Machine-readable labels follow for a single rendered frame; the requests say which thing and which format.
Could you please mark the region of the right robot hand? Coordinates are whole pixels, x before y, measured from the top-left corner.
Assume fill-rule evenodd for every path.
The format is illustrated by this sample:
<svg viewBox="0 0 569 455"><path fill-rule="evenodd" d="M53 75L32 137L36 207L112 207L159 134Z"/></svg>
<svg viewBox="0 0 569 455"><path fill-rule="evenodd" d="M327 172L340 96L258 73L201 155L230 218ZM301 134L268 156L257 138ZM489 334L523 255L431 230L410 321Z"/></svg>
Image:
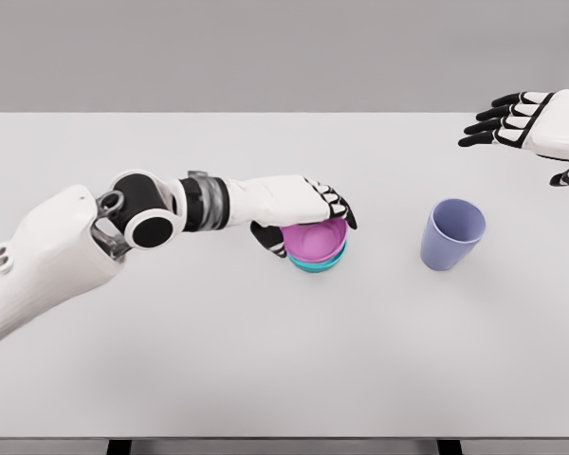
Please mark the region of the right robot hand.
<svg viewBox="0 0 569 455"><path fill-rule="evenodd" d="M569 163L569 89L523 91L502 96L464 129L461 147L498 144ZM553 175L552 187L569 187L569 168Z"/></svg>

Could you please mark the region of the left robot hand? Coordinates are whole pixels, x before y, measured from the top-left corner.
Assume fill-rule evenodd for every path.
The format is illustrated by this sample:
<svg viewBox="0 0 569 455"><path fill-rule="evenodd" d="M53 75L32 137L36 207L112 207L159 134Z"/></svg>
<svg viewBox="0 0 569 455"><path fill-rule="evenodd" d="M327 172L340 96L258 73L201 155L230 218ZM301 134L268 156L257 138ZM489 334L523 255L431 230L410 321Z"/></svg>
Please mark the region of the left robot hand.
<svg viewBox="0 0 569 455"><path fill-rule="evenodd" d="M247 202L250 230L266 250L287 256L282 228L343 219L351 229L358 223L350 204L333 187L301 175L282 175L250 182Z"/></svg>

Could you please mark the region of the pink bowl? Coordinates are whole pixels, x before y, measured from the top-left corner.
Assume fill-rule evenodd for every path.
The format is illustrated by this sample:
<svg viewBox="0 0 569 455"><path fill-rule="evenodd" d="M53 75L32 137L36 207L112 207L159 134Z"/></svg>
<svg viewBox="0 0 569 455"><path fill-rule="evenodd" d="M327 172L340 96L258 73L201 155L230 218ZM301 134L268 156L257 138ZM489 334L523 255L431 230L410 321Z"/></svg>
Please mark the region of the pink bowl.
<svg viewBox="0 0 569 455"><path fill-rule="evenodd" d="M341 218L281 228L286 252L307 263L322 263L335 257L343 249L348 230L347 222Z"/></svg>

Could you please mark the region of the teal bowl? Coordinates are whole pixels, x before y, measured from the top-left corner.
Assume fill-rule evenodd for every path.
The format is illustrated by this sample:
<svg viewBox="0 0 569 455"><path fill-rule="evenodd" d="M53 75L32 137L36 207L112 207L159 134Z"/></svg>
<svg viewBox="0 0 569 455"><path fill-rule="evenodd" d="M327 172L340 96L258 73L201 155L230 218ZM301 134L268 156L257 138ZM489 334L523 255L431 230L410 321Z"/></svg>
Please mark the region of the teal bowl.
<svg viewBox="0 0 569 455"><path fill-rule="evenodd" d="M341 249L330 259L324 262L310 263L288 255L287 259L292 262L297 268L308 273L322 273L338 264L347 250L347 243L344 243Z"/></svg>

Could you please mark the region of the lavender cup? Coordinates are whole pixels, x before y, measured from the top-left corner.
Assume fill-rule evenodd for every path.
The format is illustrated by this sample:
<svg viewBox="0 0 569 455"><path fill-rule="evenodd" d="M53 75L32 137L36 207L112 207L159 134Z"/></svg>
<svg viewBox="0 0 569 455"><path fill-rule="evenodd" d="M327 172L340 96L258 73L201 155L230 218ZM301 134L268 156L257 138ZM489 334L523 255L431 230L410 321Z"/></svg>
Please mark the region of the lavender cup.
<svg viewBox="0 0 569 455"><path fill-rule="evenodd" d="M420 258L436 271L452 269L483 239L486 218L481 210L464 199L439 201L431 210L424 228Z"/></svg>

